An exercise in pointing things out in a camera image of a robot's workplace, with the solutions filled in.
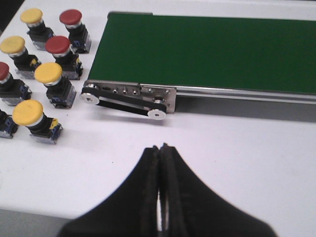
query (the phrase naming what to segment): green belt surface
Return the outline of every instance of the green belt surface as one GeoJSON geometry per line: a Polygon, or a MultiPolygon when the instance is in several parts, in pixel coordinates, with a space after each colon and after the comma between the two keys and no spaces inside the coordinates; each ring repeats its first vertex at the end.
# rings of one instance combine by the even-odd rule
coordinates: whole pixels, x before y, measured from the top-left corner
{"type": "Polygon", "coordinates": [[[316,22],[111,13],[89,79],[316,94],[316,22]]]}

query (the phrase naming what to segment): yellow button cap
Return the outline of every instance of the yellow button cap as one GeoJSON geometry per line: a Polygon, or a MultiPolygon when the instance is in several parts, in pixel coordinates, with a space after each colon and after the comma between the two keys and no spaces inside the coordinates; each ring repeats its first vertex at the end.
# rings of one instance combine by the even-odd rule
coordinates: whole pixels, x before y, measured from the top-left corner
{"type": "Polygon", "coordinates": [[[13,121],[21,126],[28,126],[40,119],[43,114],[43,105],[37,100],[25,100],[13,110],[13,121]]]}
{"type": "Polygon", "coordinates": [[[20,20],[26,24],[33,24],[40,22],[43,13],[38,8],[31,8],[24,11],[21,16],[20,20]]]}
{"type": "Polygon", "coordinates": [[[0,44],[0,50],[3,53],[19,53],[25,46],[25,40],[20,36],[11,36],[6,38],[0,44]]]}
{"type": "Polygon", "coordinates": [[[57,81],[63,70],[57,63],[43,63],[39,65],[34,73],[34,77],[41,83],[52,83],[57,81]]]}

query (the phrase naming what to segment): red push button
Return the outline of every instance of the red push button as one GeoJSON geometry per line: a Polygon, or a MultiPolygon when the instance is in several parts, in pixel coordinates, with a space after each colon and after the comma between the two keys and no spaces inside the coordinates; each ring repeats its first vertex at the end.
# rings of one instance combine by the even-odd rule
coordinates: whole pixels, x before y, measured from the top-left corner
{"type": "Polygon", "coordinates": [[[70,41],[64,36],[54,36],[46,44],[46,51],[53,54],[64,53],[69,49],[70,41]]]}
{"type": "Polygon", "coordinates": [[[9,66],[4,62],[0,62],[0,80],[6,79],[8,74],[9,74],[9,66]]]}
{"type": "Polygon", "coordinates": [[[61,13],[59,16],[59,20],[61,23],[65,25],[75,25],[79,23],[79,21],[81,20],[81,17],[82,17],[82,14],[80,11],[75,10],[75,9],[70,9],[61,13]]]}

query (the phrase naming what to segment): white table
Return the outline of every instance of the white table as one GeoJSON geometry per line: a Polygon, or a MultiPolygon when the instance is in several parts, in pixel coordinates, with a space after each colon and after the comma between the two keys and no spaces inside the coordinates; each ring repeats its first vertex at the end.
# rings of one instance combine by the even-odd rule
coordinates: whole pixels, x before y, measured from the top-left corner
{"type": "MultiPolygon", "coordinates": [[[[175,146],[191,169],[227,201],[269,223],[280,237],[316,236],[316,106],[223,99],[181,99],[178,112],[163,121],[83,103],[79,94],[112,10],[154,14],[316,20],[312,1],[43,1],[26,0],[0,40],[20,35],[43,63],[20,22],[22,11],[38,7],[56,35],[68,36],[59,14],[83,14],[91,52],[80,55],[84,73],[73,81],[70,110],[55,109],[46,88],[25,80],[32,98],[64,127],[58,144],[36,143],[20,127],[0,140],[0,208],[76,218],[110,195],[135,166],[145,147],[175,146]]],[[[0,61],[13,61],[0,53],[0,61]]],[[[2,101],[11,114],[13,107],[2,101]]]]}

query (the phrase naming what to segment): red button cap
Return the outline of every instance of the red button cap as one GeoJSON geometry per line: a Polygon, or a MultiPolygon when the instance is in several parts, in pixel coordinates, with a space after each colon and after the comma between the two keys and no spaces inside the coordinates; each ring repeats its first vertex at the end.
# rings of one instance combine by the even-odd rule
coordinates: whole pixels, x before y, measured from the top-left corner
{"type": "Polygon", "coordinates": [[[64,36],[54,36],[46,41],[45,48],[49,53],[64,53],[69,49],[70,41],[64,36]]]}
{"type": "Polygon", "coordinates": [[[66,25],[75,25],[81,20],[81,17],[82,14],[80,11],[70,9],[61,13],[59,16],[59,20],[61,23],[64,23],[66,25]]]}
{"type": "Polygon", "coordinates": [[[6,77],[8,76],[8,73],[9,73],[9,66],[4,62],[0,62],[0,80],[6,79],[6,77]]]}

